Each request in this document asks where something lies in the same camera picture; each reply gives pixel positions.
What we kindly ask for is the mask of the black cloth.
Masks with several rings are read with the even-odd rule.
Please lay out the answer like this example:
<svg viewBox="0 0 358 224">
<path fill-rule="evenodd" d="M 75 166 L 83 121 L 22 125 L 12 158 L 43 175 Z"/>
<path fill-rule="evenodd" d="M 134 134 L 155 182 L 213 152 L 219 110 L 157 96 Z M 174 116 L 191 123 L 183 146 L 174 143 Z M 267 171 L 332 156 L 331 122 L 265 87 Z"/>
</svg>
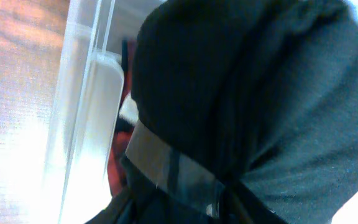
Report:
<svg viewBox="0 0 358 224">
<path fill-rule="evenodd" d="M 330 223 L 358 192 L 344 1 L 167 1 L 132 61 L 123 189 L 93 223 Z"/>
</svg>

